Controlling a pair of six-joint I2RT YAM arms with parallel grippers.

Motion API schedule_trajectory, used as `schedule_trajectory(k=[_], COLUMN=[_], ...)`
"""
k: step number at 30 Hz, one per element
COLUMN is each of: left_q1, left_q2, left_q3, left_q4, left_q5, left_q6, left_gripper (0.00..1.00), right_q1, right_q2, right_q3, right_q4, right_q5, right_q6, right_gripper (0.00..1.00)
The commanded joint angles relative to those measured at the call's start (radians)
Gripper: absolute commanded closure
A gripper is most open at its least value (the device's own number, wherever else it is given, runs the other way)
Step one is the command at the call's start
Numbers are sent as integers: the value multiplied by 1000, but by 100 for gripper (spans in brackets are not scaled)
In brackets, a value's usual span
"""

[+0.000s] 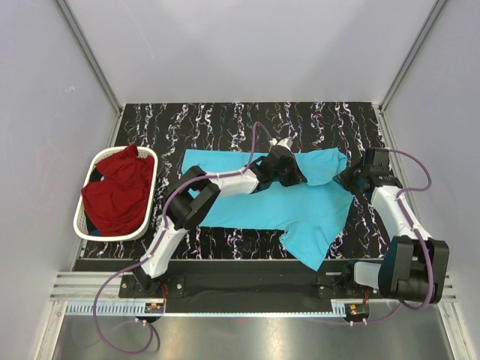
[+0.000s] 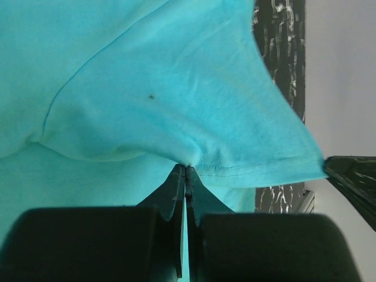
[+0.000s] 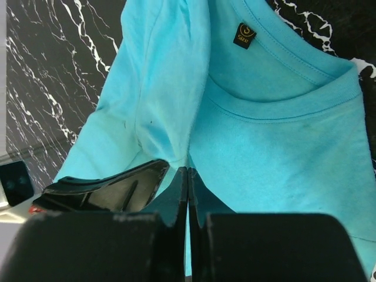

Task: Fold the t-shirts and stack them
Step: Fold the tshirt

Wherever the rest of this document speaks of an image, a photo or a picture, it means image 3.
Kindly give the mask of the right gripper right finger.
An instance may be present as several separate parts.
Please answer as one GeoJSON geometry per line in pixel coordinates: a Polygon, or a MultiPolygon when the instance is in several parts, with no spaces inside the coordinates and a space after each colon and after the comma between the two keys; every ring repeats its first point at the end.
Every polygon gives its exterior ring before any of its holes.
{"type": "Polygon", "coordinates": [[[193,281],[365,281],[341,223],[320,213],[236,213],[187,172],[193,281]]]}

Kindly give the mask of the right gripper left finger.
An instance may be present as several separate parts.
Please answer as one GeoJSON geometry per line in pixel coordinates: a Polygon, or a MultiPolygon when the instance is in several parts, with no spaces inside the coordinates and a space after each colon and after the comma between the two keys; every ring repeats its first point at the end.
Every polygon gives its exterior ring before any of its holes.
{"type": "Polygon", "coordinates": [[[141,211],[43,211],[20,228],[2,281],[184,281],[187,170],[141,211]]]}

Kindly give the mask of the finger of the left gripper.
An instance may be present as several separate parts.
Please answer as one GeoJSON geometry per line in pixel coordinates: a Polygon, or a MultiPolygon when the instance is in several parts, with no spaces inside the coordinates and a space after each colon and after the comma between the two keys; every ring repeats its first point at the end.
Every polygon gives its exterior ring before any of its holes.
{"type": "Polygon", "coordinates": [[[64,177],[44,189],[31,211],[139,212],[153,200],[168,169],[159,159],[104,179],[64,177]]]}

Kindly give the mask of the cyan t shirt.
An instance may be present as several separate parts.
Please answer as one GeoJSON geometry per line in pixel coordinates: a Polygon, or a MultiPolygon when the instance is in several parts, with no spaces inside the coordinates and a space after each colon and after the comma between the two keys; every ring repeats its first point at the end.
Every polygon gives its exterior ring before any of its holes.
{"type": "Polygon", "coordinates": [[[192,165],[236,212],[325,213],[375,266],[375,175],[357,67],[265,1],[127,1],[123,40],[57,178],[192,165]]]}

